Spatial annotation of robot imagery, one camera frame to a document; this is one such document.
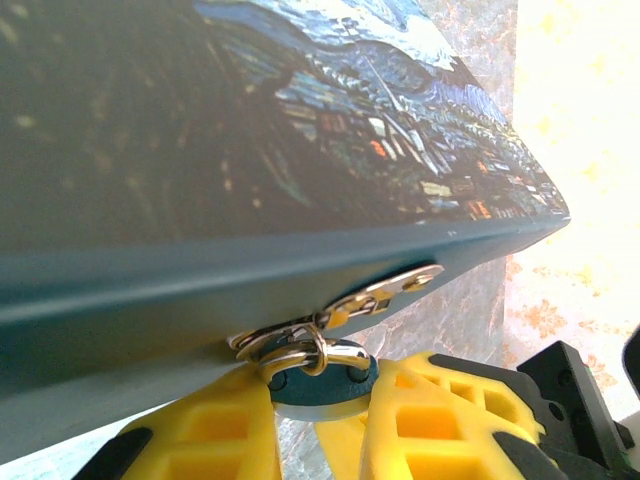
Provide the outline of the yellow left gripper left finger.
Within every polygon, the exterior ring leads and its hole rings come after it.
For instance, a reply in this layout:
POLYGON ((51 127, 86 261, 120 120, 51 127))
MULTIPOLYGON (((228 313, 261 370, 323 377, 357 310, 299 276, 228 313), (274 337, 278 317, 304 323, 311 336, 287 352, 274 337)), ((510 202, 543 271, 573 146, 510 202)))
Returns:
POLYGON ((270 391, 255 366, 127 424, 76 479, 280 479, 270 391))

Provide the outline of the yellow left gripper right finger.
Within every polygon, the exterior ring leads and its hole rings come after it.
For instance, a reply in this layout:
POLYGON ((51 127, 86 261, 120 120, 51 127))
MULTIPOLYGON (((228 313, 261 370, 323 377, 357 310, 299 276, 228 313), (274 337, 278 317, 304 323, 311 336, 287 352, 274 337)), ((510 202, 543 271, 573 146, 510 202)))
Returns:
POLYGON ((382 362, 366 412, 315 426, 337 479, 563 479, 520 427, 399 362, 382 362))

